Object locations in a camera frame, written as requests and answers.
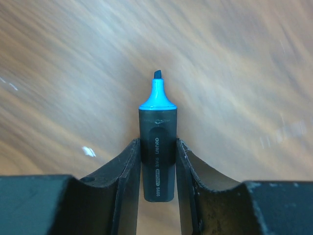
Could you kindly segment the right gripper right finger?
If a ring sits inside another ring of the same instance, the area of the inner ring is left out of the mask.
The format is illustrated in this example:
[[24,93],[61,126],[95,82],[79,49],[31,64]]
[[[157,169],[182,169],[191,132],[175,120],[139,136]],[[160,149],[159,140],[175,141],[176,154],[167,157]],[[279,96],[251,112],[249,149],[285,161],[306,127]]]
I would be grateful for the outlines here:
[[247,189],[177,139],[176,176],[183,235],[242,235]]

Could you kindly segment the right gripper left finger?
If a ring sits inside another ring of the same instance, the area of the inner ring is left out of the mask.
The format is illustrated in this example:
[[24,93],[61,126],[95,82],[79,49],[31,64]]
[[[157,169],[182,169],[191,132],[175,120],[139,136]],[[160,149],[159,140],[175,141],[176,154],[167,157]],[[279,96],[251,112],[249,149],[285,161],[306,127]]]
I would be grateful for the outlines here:
[[115,158],[80,179],[95,190],[95,216],[104,235],[135,235],[140,188],[140,140],[132,140]]

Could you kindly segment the black blue highlighter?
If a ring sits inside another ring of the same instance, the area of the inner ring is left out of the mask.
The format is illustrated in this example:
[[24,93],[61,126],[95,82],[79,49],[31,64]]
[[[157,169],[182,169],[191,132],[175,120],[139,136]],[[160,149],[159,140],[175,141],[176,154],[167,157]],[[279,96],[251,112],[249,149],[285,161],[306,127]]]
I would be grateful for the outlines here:
[[138,114],[144,199],[169,202],[175,188],[178,109],[166,96],[160,70],[155,71],[150,96]]

